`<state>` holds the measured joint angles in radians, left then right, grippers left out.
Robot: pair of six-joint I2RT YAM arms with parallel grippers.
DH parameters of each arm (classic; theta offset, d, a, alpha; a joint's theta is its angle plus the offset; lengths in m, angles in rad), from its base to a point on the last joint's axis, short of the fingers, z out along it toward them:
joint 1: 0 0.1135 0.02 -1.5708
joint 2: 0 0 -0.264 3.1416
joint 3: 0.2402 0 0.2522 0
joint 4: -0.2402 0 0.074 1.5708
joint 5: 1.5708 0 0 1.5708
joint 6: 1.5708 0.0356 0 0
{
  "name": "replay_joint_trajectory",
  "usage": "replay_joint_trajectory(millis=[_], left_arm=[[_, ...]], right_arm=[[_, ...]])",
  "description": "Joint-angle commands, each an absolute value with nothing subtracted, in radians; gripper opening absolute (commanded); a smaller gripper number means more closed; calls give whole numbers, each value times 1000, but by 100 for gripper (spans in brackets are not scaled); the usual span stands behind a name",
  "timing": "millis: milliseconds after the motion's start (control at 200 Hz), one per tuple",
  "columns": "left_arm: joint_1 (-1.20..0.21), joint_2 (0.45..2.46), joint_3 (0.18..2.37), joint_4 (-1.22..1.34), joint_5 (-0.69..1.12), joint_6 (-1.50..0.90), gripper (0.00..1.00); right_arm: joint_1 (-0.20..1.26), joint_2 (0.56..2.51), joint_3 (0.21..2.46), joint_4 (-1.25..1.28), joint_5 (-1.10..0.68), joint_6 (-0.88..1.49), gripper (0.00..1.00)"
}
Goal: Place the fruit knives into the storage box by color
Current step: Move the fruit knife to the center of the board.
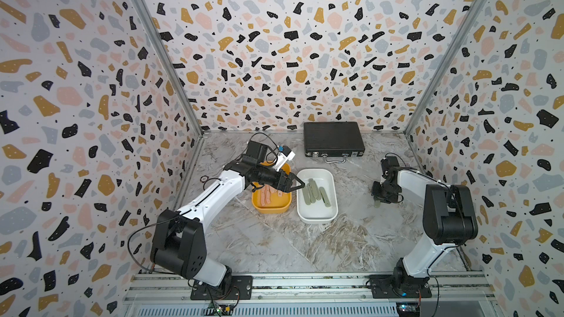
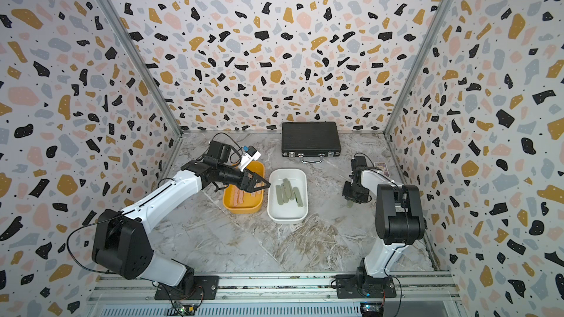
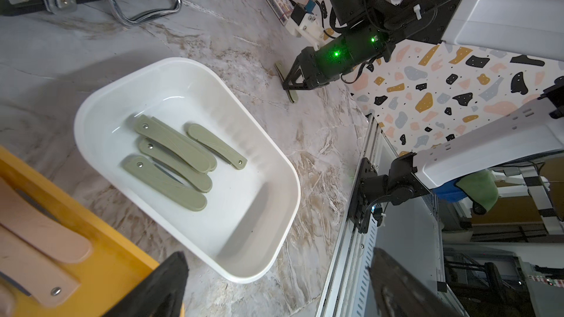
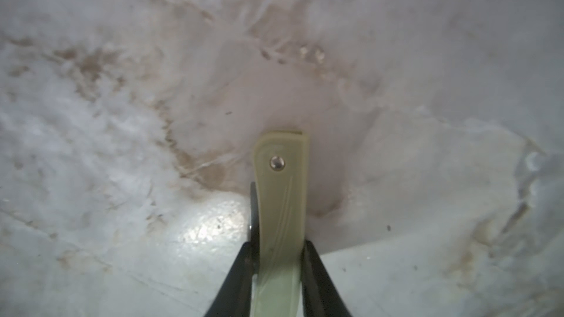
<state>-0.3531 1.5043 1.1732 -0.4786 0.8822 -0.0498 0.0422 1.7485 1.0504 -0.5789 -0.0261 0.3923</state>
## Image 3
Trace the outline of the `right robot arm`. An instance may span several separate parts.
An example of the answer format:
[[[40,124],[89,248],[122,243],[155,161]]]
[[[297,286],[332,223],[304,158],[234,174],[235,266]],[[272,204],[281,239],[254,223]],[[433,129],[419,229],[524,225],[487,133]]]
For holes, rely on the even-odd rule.
[[[308,0],[295,0],[307,3]],[[328,0],[324,1],[329,9]],[[563,62],[474,46],[413,41],[398,44],[391,61],[377,60],[354,84],[339,78],[315,92],[344,87],[364,114],[372,114],[399,155],[468,134],[563,81]],[[531,198],[500,199],[482,224],[540,222]]]

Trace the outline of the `pink folding knife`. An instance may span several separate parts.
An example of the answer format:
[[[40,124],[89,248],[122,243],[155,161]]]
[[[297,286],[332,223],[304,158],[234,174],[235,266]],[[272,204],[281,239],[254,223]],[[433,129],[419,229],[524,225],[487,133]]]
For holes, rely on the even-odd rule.
[[[1,273],[45,308],[63,304],[80,286],[79,280],[5,228],[1,229]]]
[[[39,212],[5,180],[1,180],[1,225],[64,264],[81,263],[93,251],[89,240]]]

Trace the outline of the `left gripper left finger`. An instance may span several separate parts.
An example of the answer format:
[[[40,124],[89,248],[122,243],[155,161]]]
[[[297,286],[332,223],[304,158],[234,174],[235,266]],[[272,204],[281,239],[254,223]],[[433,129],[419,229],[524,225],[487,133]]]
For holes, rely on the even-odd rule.
[[[175,252],[104,316],[180,316],[189,267]]]

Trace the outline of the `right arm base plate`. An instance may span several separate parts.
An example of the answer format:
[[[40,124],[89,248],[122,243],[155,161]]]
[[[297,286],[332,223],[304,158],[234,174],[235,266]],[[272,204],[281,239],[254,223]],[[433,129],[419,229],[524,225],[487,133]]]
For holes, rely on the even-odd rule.
[[[348,219],[360,234],[368,233],[371,220],[382,223],[380,198],[386,194],[387,179],[387,175],[377,174],[367,157],[362,158],[348,209]]]

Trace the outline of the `yellow plastic bin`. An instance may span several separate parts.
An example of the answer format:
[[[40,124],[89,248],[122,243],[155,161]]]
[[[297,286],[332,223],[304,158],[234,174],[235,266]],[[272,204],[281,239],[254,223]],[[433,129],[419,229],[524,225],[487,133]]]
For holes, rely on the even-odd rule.
[[[6,149],[1,150],[1,180],[39,212],[93,246],[89,258],[78,264],[64,264],[36,249],[80,282],[78,290],[55,308],[40,305],[1,273],[1,315],[104,316],[162,264]]]

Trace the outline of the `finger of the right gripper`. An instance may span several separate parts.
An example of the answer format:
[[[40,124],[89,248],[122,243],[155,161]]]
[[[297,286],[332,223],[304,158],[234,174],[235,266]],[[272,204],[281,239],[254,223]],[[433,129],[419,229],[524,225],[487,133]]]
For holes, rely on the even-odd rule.
[[[286,91],[315,88],[315,66],[308,57],[297,57],[282,82]]]

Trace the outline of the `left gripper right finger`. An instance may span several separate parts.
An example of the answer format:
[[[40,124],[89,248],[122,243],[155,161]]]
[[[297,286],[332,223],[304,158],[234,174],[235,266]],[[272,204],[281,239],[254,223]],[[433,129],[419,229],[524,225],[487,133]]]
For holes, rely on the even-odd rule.
[[[368,268],[376,305],[382,316],[457,316],[385,250],[373,249]]]

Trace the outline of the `white plastic bin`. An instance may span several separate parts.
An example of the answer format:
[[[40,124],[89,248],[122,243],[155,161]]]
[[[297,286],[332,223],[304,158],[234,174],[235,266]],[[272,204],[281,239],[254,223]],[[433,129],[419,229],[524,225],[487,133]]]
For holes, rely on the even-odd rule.
[[[251,283],[273,266],[298,175],[205,65],[169,58],[99,89],[74,135],[95,170],[224,278]]]

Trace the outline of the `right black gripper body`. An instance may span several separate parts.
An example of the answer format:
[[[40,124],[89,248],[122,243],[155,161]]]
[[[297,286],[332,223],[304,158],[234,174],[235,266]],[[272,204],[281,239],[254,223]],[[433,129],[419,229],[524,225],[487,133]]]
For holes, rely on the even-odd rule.
[[[390,36],[370,23],[360,23],[319,50],[306,47],[299,54],[301,90],[313,90],[336,81],[357,65],[389,58],[395,44]]]

